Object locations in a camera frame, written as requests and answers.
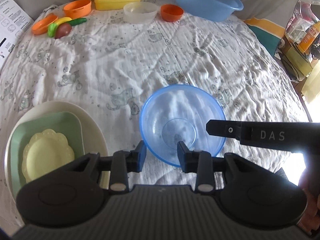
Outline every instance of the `white lettering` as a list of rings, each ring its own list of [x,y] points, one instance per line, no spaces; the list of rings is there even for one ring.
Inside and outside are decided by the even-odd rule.
[[[274,135],[273,131],[271,131],[271,134],[270,134],[269,140],[270,140],[271,138],[272,138],[273,140],[275,140],[275,135]]]
[[[280,136],[279,141],[283,141],[284,140],[284,132],[280,132],[279,136]]]
[[[266,131],[261,130],[261,137],[260,139],[264,139],[266,137]]]

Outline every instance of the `orange oval dish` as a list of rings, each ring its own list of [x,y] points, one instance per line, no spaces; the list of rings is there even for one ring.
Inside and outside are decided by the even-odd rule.
[[[34,35],[41,35],[41,34],[44,34],[48,31],[48,26],[55,22],[56,20],[58,19],[58,16],[56,16],[55,14],[53,13],[50,13],[47,15],[47,17],[45,17],[44,19],[36,22],[31,30],[32,30],[32,33]]]
[[[182,17],[183,10],[174,4],[165,4],[161,6],[160,13],[162,19],[166,22],[176,22]]]
[[[91,0],[77,0],[68,3],[63,11],[67,17],[71,19],[81,18],[91,12]]]

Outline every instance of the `patterned cloth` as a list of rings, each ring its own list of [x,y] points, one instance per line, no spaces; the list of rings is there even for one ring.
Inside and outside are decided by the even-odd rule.
[[[173,0],[147,0],[158,5]],[[39,18],[62,7],[52,6]],[[61,39],[33,36],[13,50],[0,73],[0,152],[12,128],[33,106],[67,100],[98,123],[109,153],[132,149],[141,140],[139,113],[156,90],[188,83],[213,95],[227,120],[308,121],[285,72],[253,32],[235,16],[220,23],[185,13],[176,23],[158,15],[148,25],[124,22],[123,10],[95,11]],[[237,153],[277,171],[288,152],[240,146],[227,139],[220,155]],[[0,226],[9,233],[21,225],[0,168]],[[143,171],[129,183],[194,185],[150,152]]]

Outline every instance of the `instruction sheet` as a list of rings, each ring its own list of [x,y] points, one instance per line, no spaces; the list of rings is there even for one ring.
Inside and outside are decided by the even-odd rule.
[[[33,20],[13,0],[0,0],[0,69]]]

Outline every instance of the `orange bottle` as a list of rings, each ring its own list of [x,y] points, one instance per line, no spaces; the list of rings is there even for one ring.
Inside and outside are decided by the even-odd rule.
[[[313,26],[310,28],[306,36],[302,39],[302,41],[298,45],[298,49],[305,53],[306,50],[310,47],[310,45],[313,43],[313,41],[316,39],[318,34],[320,33],[320,21],[313,24]]]

